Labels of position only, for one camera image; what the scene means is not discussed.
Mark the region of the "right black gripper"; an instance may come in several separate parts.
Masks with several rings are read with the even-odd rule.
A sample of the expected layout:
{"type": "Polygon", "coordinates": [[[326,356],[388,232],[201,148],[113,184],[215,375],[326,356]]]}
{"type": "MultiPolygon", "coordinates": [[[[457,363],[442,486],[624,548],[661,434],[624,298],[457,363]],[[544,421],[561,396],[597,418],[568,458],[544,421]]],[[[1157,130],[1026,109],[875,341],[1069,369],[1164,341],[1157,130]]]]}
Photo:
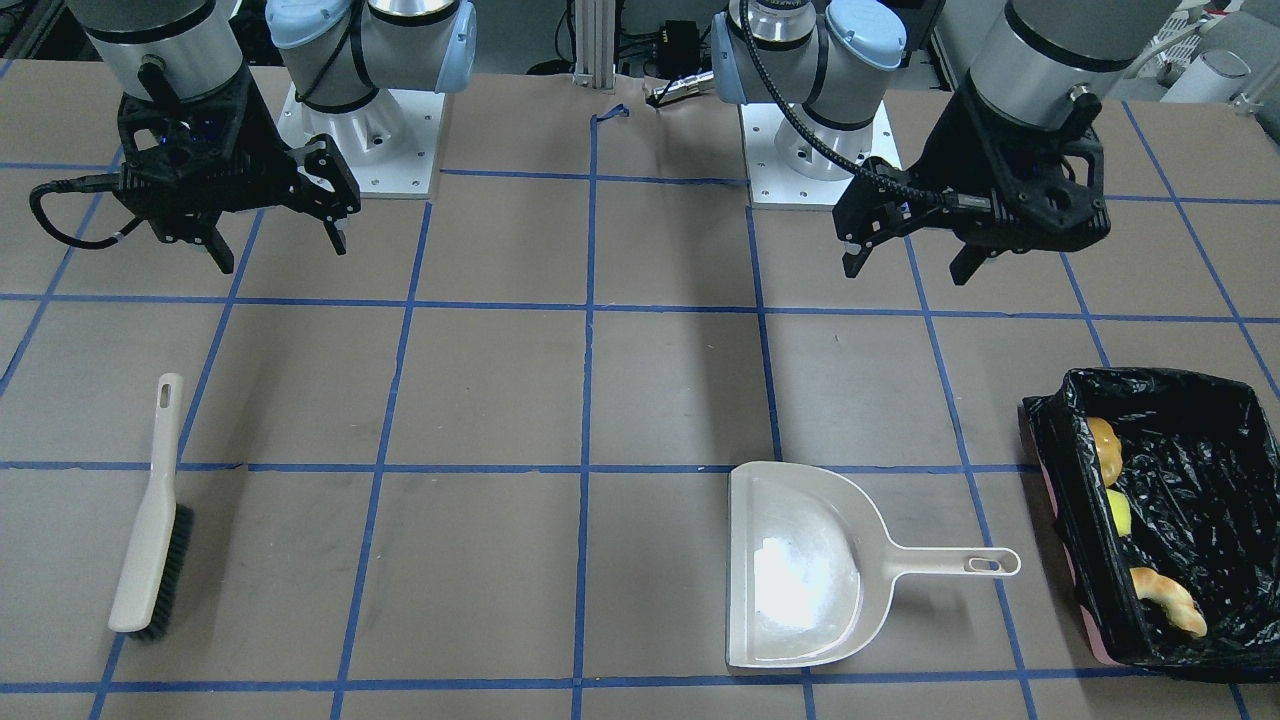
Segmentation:
{"type": "Polygon", "coordinates": [[[252,76],[234,76],[209,96],[161,106],[128,94],[116,110],[124,150],[111,193],[157,234],[197,240],[219,272],[236,256],[218,229],[225,211],[280,205],[323,223],[335,254],[361,209],[360,187],[330,135],[292,150],[279,136],[252,76]]]}

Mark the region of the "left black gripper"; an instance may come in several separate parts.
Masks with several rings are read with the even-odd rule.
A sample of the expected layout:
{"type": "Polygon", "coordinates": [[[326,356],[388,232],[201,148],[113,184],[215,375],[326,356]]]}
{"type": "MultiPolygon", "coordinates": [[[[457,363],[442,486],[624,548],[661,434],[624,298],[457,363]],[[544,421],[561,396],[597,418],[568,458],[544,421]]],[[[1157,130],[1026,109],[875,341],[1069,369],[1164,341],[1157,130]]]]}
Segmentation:
{"type": "Polygon", "coordinates": [[[1092,128],[1102,100],[1091,88],[1065,99],[1066,119],[1042,129],[1004,117],[964,85],[927,138],[915,178],[868,158],[832,209],[844,274],[859,277],[874,249],[940,217],[948,191],[989,202],[959,217],[965,245],[948,264],[955,286],[1006,250],[1075,252],[1106,237],[1105,154],[1092,128]]]}

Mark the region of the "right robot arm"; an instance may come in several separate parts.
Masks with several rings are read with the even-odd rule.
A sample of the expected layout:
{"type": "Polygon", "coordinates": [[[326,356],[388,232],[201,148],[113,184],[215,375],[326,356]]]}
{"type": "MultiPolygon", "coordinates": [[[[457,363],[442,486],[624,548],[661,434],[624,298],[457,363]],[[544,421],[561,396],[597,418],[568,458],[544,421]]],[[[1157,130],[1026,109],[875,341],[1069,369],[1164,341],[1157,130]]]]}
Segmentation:
{"type": "Polygon", "coordinates": [[[265,1],[262,27],[291,78],[268,105],[229,1],[70,1],[119,81],[122,164],[33,190],[110,193],[164,243],[204,249],[221,273],[236,255],[224,214],[287,208],[321,223],[344,255],[365,199],[426,199],[445,97],[468,87],[479,15],[471,1],[265,1]]]}

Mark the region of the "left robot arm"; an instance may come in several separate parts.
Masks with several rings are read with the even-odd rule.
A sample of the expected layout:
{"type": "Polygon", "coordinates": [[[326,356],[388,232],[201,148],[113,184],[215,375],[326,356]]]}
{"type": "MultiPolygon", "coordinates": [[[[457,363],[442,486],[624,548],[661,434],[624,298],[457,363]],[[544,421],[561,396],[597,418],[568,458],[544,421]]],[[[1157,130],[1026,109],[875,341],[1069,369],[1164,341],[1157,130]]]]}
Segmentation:
{"type": "Polygon", "coordinates": [[[910,54],[881,1],[730,1],[710,26],[721,100],[782,117],[778,149],[814,179],[846,179],[832,211],[844,272],[882,243],[950,231],[965,284],[1005,252],[1076,252],[1111,229],[1107,92],[1174,13],[1172,1],[1006,1],[905,169],[870,151],[876,114],[910,54]]]}

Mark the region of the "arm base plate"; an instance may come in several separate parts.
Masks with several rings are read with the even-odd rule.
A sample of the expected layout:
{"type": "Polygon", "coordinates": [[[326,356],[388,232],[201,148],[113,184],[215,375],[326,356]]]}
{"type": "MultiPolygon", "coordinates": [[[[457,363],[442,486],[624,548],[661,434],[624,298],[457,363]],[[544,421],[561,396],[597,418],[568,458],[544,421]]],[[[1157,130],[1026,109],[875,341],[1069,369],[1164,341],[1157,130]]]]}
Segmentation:
{"type": "MultiPolygon", "coordinates": [[[[900,167],[886,105],[870,124],[841,131],[817,123],[797,104],[797,119],[824,145],[860,165],[868,158],[900,167]]],[[[750,205],[764,210],[828,211],[841,199],[852,174],[841,169],[796,132],[774,104],[739,106],[750,205]]]]}
{"type": "Polygon", "coordinates": [[[381,90],[353,111],[326,114],[305,106],[289,87],[276,128],[293,146],[330,135],[365,199],[433,196],[448,94],[381,90]]]}

